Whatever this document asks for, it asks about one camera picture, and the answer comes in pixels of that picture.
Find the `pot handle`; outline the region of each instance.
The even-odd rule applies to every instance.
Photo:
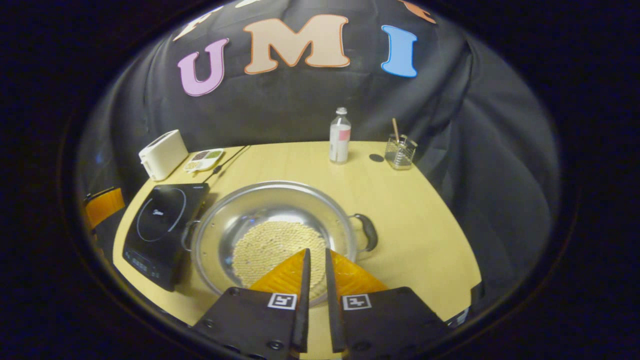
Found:
[[[373,226],[371,219],[363,214],[354,214],[351,217],[357,218],[362,222],[362,230],[364,230],[364,234],[367,236],[367,247],[362,250],[358,250],[358,252],[371,251],[375,249],[378,245],[378,233],[376,232],[376,228]]]
[[[182,248],[184,250],[187,250],[188,252],[191,252],[191,244],[189,244],[189,249],[187,249],[187,247],[184,244],[184,240],[187,240],[187,238],[189,237],[189,233],[191,232],[191,228],[193,227],[194,224],[198,224],[200,221],[199,220],[194,220],[190,223],[187,224],[187,227],[185,228],[183,234],[182,234],[182,239],[180,239],[180,243],[182,244]]]

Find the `glass cup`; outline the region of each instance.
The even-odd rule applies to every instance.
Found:
[[[418,144],[410,140],[406,135],[400,135],[400,142],[397,142],[395,134],[390,134],[387,141],[387,149],[385,150],[385,159],[396,170],[408,170],[411,168],[413,155],[417,147]]]

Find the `black coaster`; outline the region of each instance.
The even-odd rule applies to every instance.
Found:
[[[369,159],[372,159],[373,161],[377,162],[377,163],[381,163],[382,161],[385,161],[385,159],[378,155],[378,154],[371,154],[369,155]]]

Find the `sectioned plate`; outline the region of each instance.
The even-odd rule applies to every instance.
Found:
[[[198,151],[188,163],[184,165],[184,171],[204,171],[212,168],[225,153],[224,149],[209,149]]]

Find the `wooden stick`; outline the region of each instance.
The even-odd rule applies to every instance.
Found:
[[[396,142],[400,143],[400,136],[398,136],[398,124],[396,123],[396,118],[391,119],[391,122],[394,123],[394,132],[396,133]]]

